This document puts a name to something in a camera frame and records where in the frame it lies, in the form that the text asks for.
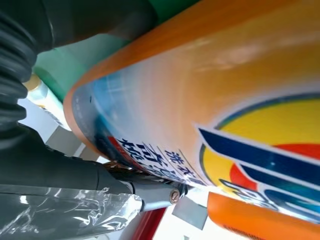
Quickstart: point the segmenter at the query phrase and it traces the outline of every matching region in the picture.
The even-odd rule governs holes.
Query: white wall
[[[26,118],[19,122],[38,131],[45,143],[58,127],[51,116],[28,99],[20,99],[18,104],[26,109]]]

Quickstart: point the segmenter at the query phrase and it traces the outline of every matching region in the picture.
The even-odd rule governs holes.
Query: screw
[[[176,204],[180,198],[180,193],[178,190],[174,189],[170,193],[170,202]]]

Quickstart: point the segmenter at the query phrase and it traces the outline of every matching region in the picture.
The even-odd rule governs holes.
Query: blue stripe
[[[247,166],[242,166],[242,168],[250,177],[260,183],[264,183],[284,191],[320,202],[320,191],[318,190],[278,178],[276,176],[269,175],[265,172],[257,171]]]
[[[320,167],[318,165],[220,136],[204,129],[199,130],[210,147],[217,153],[308,183],[320,185]]]

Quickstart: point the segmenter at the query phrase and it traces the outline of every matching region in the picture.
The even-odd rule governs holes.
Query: orange border
[[[73,116],[72,95],[78,87],[162,52],[235,26],[294,2],[297,0],[202,0],[98,63],[83,75],[64,99],[64,114],[74,134],[94,152],[101,154],[83,135]]]
[[[320,226],[267,208],[210,192],[208,214],[213,222],[266,240],[318,240]]]

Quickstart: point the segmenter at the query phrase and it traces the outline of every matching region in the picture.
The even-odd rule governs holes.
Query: black hose
[[[0,130],[10,131],[26,116],[18,99],[26,98],[37,53],[32,41],[12,19],[0,15]]]

